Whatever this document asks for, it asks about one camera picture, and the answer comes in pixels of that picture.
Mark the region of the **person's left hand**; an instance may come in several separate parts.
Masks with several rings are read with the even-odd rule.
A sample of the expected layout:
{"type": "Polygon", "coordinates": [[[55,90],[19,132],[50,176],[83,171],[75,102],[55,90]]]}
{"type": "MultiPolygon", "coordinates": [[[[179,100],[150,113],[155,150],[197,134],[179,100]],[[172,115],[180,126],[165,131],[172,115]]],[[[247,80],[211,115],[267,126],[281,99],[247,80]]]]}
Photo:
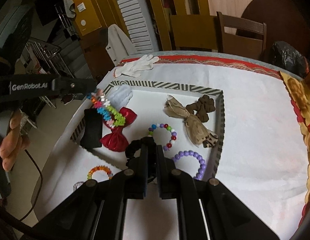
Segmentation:
{"type": "Polygon", "coordinates": [[[10,171],[15,164],[20,151],[26,150],[30,144],[28,136],[20,134],[22,114],[16,110],[9,123],[9,133],[0,145],[0,157],[5,171],[10,171]]]}

